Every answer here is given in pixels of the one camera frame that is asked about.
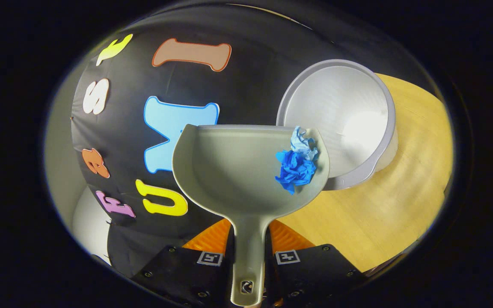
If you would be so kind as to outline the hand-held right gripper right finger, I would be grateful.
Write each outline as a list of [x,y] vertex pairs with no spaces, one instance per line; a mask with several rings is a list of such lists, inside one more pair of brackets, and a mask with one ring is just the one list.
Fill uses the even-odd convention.
[[332,244],[317,246],[282,222],[270,223],[266,239],[267,308],[322,308],[368,280]]

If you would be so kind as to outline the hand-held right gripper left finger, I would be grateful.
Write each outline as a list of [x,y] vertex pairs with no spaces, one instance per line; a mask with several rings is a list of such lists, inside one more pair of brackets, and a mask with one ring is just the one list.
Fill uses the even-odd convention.
[[164,247],[132,279],[184,308],[230,308],[232,235],[222,219],[182,247]]

